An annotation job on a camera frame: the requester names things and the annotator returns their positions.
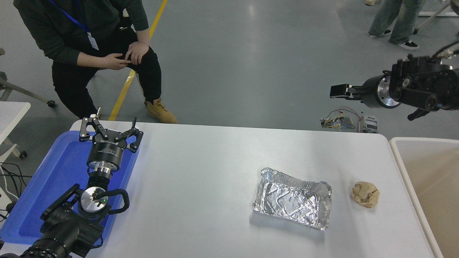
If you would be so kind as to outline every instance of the hand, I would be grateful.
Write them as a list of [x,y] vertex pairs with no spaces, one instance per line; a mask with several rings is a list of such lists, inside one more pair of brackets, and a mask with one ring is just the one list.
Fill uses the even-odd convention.
[[142,57],[148,52],[149,48],[149,45],[136,41],[129,45],[128,52],[126,52],[124,60],[127,61],[129,56],[131,56],[131,61],[134,65],[141,64]]
[[109,54],[106,57],[102,58],[103,66],[102,68],[108,68],[111,70],[121,70],[128,66],[128,64],[132,63],[131,61],[118,59],[117,57],[121,57],[123,54]]

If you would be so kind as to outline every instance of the chair wheel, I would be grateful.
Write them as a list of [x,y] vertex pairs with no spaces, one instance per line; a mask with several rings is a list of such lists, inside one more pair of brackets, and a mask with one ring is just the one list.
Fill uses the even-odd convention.
[[21,155],[19,155],[19,158],[20,158],[20,159],[25,159],[25,158],[27,158],[27,152],[21,151]]
[[48,101],[47,104],[48,104],[48,107],[55,107],[56,106],[56,102],[54,102],[54,101]]

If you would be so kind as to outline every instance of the concrete floor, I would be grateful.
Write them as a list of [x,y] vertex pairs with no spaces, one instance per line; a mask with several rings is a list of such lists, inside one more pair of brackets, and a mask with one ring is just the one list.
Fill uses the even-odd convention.
[[[161,1],[143,2],[152,23]],[[361,85],[410,53],[388,38],[367,36],[380,5],[366,6],[364,0],[170,0],[151,40],[162,67],[163,102],[183,124],[330,130],[321,128],[319,119],[348,106],[376,116],[387,139],[459,139],[459,112],[440,110],[410,122],[406,116],[413,107],[370,109],[358,101],[329,98],[331,85]],[[440,6],[429,1],[424,10]],[[8,161],[33,175],[56,137],[77,117],[60,103],[52,86],[52,61],[38,49],[12,1],[0,1],[0,24],[0,47],[6,50],[0,71],[11,83],[58,103],[49,108],[19,93],[9,98],[32,105],[10,134],[28,158]],[[436,18],[412,37],[420,49],[411,53],[433,54],[457,40],[458,31],[457,18]],[[459,67],[458,58],[445,63]],[[100,71],[88,85],[104,114],[112,111],[128,73],[127,68]],[[134,117],[157,123],[146,114],[137,80],[117,120]]]

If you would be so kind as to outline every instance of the crumpled paper ball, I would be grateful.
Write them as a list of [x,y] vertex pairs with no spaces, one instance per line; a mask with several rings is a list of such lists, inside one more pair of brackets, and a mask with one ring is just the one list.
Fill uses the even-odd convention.
[[355,202],[365,208],[373,208],[378,204],[379,190],[369,182],[357,182],[352,188],[352,198]]

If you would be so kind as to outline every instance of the blue tray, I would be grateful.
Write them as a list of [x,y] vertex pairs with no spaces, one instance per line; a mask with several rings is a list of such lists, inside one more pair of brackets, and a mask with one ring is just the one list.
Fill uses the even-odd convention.
[[[86,161],[92,144],[91,141],[79,142],[78,135],[79,131],[68,131],[56,139],[3,224],[3,241],[32,245],[42,236],[40,227],[43,220],[40,220],[40,216],[46,208],[76,183],[85,189],[88,183]],[[137,153],[124,151],[120,169],[113,173],[108,190],[126,189]],[[122,197],[117,196],[110,198],[108,203],[116,209],[120,208],[121,201]],[[108,240],[115,217],[108,215],[101,222],[105,226],[102,234],[104,242]]]

